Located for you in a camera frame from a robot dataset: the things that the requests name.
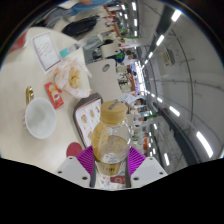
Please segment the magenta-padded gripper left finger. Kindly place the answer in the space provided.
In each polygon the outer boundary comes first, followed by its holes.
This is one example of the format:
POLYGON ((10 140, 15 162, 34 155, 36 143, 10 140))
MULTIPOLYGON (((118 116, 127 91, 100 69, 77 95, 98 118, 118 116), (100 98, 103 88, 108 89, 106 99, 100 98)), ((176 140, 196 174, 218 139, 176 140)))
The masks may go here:
POLYGON ((96 166, 92 147, 87 147, 77 156, 68 156, 55 174, 81 187, 93 188, 96 182, 96 166))

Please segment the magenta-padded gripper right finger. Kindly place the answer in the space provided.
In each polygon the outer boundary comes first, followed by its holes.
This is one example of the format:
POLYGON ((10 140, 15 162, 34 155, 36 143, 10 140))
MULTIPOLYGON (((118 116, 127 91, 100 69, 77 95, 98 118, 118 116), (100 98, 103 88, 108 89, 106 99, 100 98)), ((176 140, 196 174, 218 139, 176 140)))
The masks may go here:
POLYGON ((125 182, 127 188, 140 188, 167 176, 154 157, 146 157, 131 147, 126 159, 125 182))

